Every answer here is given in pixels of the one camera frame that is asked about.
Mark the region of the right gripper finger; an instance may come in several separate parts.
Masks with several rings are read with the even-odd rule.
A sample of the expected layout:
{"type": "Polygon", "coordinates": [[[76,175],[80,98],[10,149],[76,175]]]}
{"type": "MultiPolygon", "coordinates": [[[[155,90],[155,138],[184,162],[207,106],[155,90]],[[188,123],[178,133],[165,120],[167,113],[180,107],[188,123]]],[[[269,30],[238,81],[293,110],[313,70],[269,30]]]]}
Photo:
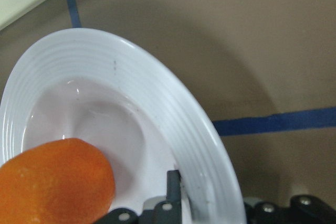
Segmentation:
{"type": "Polygon", "coordinates": [[[166,195],[147,199],[143,204],[143,223],[182,223],[181,176],[169,170],[166,195]]]}

